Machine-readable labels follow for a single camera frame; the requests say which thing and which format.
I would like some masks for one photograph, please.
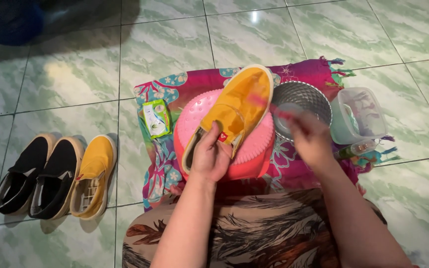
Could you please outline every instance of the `clear plastic box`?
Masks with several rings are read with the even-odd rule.
[[[330,105],[332,107],[330,134],[335,143],[353,144],[367,139],[378,139],[388,133],[382,108],[368,88],[344,88],[338,92]]]

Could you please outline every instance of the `wet wipes pack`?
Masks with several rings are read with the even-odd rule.
[[[164,100],[144,103],[143,117],[150,138],[154,139],[171,133],[170,118]]]

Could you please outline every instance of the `left hand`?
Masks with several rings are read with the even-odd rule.
[[[213,121],[211,130],[201,137],[194,148],[190,177],[199,176],[216,183],[228,170],[233,148],[218,141],[218,124]]]

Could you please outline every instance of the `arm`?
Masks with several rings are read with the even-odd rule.
[[[206,266],[216,182],[226,173],[231,147],[217,141],[213,123],[194,149],[193,165],[180,200],[158,243],[152,268],[202,268]]]
[[[322,186],[342,267],[411,268],[398,242],[334,159],[329,128],[304,112],[291,122],[291,133]]]

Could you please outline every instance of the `floor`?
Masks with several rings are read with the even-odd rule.
[[[149,164],[132,88],[184,70],[342,58],[371,88],[401,160],[361,175],[412,261],[429,267],[429,0],[87,1],[25,47],[0,46],[0,177],[39,132],[119,143],[98,220],[0,214],[0,267],[117,267]],[[380,150],[394,146],[383,142]]]

